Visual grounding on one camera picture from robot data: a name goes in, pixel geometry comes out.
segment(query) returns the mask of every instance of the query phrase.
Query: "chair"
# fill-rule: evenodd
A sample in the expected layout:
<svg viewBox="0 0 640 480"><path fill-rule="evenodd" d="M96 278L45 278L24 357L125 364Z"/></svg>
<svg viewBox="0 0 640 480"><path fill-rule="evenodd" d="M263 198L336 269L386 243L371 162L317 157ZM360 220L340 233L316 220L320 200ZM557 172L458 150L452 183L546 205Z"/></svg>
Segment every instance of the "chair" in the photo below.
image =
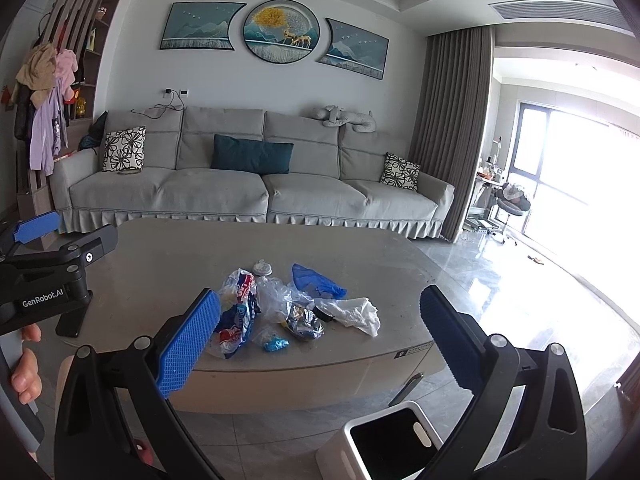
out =
<svg viewBox="0 0 640 480"><path fill-rule="evenodd" d="M525 196L521 196L517 204L511 202L510 200L507 200L504 197L503 191L508 185L509 183L506 182L504 186L502 186L502 189L498 189L495 191L497 206L507 213L507 221L504 223L501 230L492 231L492 234L495 235L496 233L500 233L502 235L502 243L505 243L508 239L511 239L517 245L517 240L514 240L514 238L510 237L506 233L507 226L509 225L509 219L511 218L511 215L523 216L524 213L531 209L531 202L527 200Z"/></svg>

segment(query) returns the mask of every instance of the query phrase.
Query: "round painting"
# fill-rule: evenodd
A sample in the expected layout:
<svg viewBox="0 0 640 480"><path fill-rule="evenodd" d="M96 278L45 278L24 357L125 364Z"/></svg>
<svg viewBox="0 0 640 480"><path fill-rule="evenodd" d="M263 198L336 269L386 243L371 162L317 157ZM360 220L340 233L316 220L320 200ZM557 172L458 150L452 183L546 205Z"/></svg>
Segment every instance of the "round painting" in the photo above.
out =
<svg viewBox="0 0 640 480"><path fill-rule="evenodd" d="M271 0L255 7L244 21L244 42L270 63L293 63L318 44L320 25L308 7L293 0Z"/></svg>

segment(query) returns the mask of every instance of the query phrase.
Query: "gray sofa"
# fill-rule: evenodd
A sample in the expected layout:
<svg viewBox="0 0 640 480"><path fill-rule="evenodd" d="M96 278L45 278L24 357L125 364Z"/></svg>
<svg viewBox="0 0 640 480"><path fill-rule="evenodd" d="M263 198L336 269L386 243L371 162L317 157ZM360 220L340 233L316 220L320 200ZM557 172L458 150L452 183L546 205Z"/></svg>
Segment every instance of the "gray sofa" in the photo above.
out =
<svg viewBox="0 0 640 480"><path fill-rule="evenodd" d="M158 115L158 110L146 110ZM380 184L386 152L406 156L404 142L350 125L263 110L187 107L156 120L110 111L106 132L146 126L139 174L100 171L102 149L55 163L50 186L65 232L88 232L139 217L342 225L437 237L453 186L421 173L418 193ZM213 137L293 142L289 174L260 177L212 170Z"/></svg>

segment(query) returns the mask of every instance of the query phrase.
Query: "sofa skirt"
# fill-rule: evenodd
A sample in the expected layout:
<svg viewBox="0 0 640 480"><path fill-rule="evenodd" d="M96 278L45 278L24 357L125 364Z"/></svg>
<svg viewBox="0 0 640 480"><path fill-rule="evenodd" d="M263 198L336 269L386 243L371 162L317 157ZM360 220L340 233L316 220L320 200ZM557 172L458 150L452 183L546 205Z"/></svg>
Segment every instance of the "sofa skirt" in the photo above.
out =
<svg viewBox="0 0 640 480"><path fill-rule="evenodd" d="M59 210L62 217L61 233L88 233L102 226L119 226L135 218L174 218L187 220L220 220L225 222L270 222L292 225L325 225L344 227L368 227L388 229L406 238L437 238L442 222L439 220L353 220L319 216L268 213L266 215L187 214L142 211L113 211L99 209L68 208Z"/></svg>
<svg viewBox="0 0 640 480"><path fill-rule="evenodd" d="M353 220L319 216L267 213L267 222L293 225L326 225L388 229L406 238L437 238L442 222L439 220Z"/></svg>
<svg viewBox="0 0 640 480"><path fill-rule="evenodd" d="M111 224L119 226L135 218L174 218L178 220L220 220L225 222L266 222L266 215L219 215L219 214L188 214L141 211L112 211L99 209L68 208L58 211L62 217L61 233L95 231L102 226Z"/></svg>

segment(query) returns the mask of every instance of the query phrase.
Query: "trash can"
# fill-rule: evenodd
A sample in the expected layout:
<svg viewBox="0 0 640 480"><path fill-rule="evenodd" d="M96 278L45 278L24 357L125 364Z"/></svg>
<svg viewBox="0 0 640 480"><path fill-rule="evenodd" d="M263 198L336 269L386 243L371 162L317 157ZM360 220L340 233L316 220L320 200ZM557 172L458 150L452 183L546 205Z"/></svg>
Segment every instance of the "trash can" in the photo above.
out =
<svg viewBox="0 0 640 480"><path fill-rule="evenodd" d="M441 446L420 406L406 400L347 422L316 462L323 480L412 480Z"/></svg>

